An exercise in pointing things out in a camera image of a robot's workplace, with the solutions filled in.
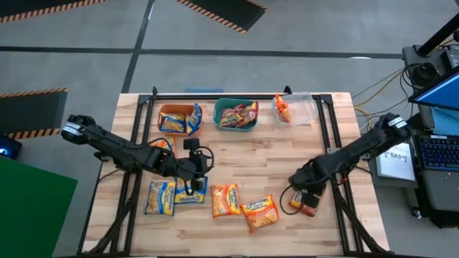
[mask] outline gray floor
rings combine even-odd
[[[239,35],[172,0],[156,0],[143,48],[399,54],[405,45],[422,44],[458,12],[453,0],[257,1],[268,12],[246,35]],[[0,46],[133,48],[147,2],[110,0],[0,24]],[[0,52],[0,93],[68,87],[65,116],[88,114],[110,128],[130,59],[129,54]],[[290,85],[294,91],[356,93],[402,65],[397,59],[141,55],[130,92],[150,92],[154,85],[161,92],[188,87],[272,92]],[[395,82],[363,108],[376,112],[403,98]],[[410,106],[402,104],[392,112],[408,118]],[[364,119],[359,118],[361,125]],[[74,254],[100,163],[92,149],[58,136],[22,142],[21,161],[79,180],[55,250],[55,256]],[[52,158],[52,151],[61,156]],[[411,217],[401,189],[377,188],[377,197],[393,251],[457,256],[459,231],[440,230]]]

